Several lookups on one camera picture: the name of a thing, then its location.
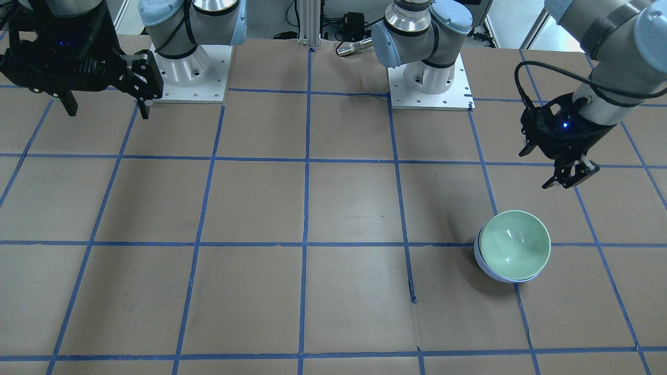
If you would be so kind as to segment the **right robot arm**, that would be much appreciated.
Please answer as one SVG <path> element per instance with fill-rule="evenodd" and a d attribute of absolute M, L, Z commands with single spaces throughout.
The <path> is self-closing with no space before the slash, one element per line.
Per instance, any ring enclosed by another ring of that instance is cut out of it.
<path fill-rule="evenodd" d="M 218 64 L 205 46 L 234 46 L 247 35 L 244 1 L 140 1 L 152 49 L 124 52 L 105 1 L 16 1 L 3 28 L 9 47 L 2 74 L 15 85 L 46 93 L 77 114 L 74 92 L 113 87 L 131 95 L 147 119 L 148 101 L 165 84 L 200 87 Z"/>

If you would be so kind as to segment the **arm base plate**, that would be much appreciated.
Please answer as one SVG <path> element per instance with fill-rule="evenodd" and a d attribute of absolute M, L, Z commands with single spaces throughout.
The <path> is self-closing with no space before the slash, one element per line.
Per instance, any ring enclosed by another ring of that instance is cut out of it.
<path fill-rule="evenodd" d="M 226 100 L 233 47 L 200 45 L 182 59 L 155 55 L 164 81 L 162 97 L 155 103 L 224 104 Z"/>
<path fill-rule="evenodd" d="M 461 54 L 450 67 L 416 61 L 389 67 L 387 77 L 393 109 L 469 111 L 476 107 Z"/>

